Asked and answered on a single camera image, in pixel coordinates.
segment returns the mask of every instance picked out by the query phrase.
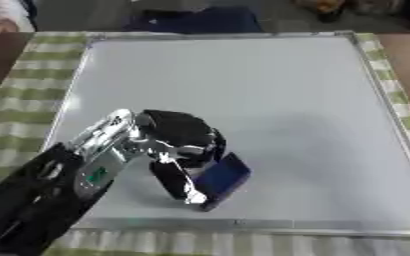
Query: whiteboard frame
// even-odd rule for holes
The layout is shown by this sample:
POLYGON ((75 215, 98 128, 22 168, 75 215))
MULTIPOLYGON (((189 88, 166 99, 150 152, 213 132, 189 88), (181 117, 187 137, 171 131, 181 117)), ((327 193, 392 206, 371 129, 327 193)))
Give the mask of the whiteboard frame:
MULTIPOLYGON (((368 57, 364 50, 360 47, 359 41, 356 35, 351 31, 339 31, 339 32, 320 32, 320 33, 280 33, 280 34, 229 34, 229 35, 125 35, 125 36, 107 36, 98 35, 92 36, 87 41, 85 51, 81 57, 79 67, 76 69, 72 82, 69 85, 63 103, 56 114, 53 121, 50 132, 42 146, 41 151, 44 151, 51 146, 51 137, 57 130, 58 123, 63 115, 64 104, 66 99, 71 94, 74 81, 78 75, 82 73, 85 66, 86 59, 89 56, 89 49, 98 42, 104 41, 157 41, 157 40, 217 40, 217 39, 254 39, 254 38, 296 38, 296 37, 345 37, 347 38, 356 49, 359 58, 365 68, 368 77, 371 80, 371 85, 380 101, 384 104, 386 111, 392 117, 395 124, 394 130, 397 137, 400 140, 403 150, 406 152, 407 157, 410 160, 410 138, 407 135, 406 129, 400 122, 397 113, 393 109, 392 103, 387 97, 387 93, 382 88, 379 77, 374 72, 368 57)), ((264 221, 264 220, 248 220, 248 221, 234 221, 234 220, 184 220, 184 219, 147 219, 130 221, 129 219, 99 219, 89 218, 88 220, 81 219, 74 228, 75 229, 108 229, 108 230, 125 230, 125 229, 138 229, 138 228, 151 228, 162 230, 207 230, 207 231, 257 231, 268 232, 278 234, 300 234, 300 235, 350 235, 350 236, 373 236, 373 237, 410 237, 410 230, 368 230, 362 231, 352 230, 349 227, 355 227, 361 223, 355 222, 332 222, 337 228, 323 228, 319 225, 300 225, 294 221, 280 220, 280 221, 264 221)))

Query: white surface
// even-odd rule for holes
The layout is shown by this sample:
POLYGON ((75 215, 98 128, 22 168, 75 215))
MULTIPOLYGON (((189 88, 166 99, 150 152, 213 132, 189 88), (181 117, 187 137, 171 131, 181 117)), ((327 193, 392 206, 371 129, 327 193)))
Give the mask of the white surface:
POLYGON ((51 141, 69 140, 117 108, 202 117, 253 175, 218 208, 200 213, 173 202, 139 161, 84 220, 290 220, 307 228, 354 221, 360 226, 353 229, 410 229, 410 162, 345 38, 96 43, 51 141))

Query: floor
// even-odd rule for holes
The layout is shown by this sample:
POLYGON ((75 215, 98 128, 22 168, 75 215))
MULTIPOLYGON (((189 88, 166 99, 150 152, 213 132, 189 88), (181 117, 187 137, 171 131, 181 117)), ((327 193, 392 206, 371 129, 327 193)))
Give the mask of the floor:
POLYGON ((408 32, 399 19, 361 16, 347 11, 341 20, 324 24, 291 0, 39 0, 37 23, 43 31, 119 31, 133 13, 143 9, 192 10, 208 6, 248 6, 266 32, 354 30, 408 32))

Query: dark cloth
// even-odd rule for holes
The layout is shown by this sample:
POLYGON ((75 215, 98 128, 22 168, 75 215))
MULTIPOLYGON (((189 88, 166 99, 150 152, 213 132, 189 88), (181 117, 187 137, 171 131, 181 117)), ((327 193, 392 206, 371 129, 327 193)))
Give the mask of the dark cloth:
POLYGON ((246 7, 211 7, 201 12, 144 11, 127 31, 178 34, 262 33, 255 15, 246 7))

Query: person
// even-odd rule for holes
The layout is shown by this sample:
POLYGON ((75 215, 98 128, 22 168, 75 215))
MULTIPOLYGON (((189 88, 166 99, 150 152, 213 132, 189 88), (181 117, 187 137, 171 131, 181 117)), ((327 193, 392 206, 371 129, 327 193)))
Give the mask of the person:
POLYGON ((0 0, 0 34, 5 32, 33 32, 28 11, 20 0, 0 0))

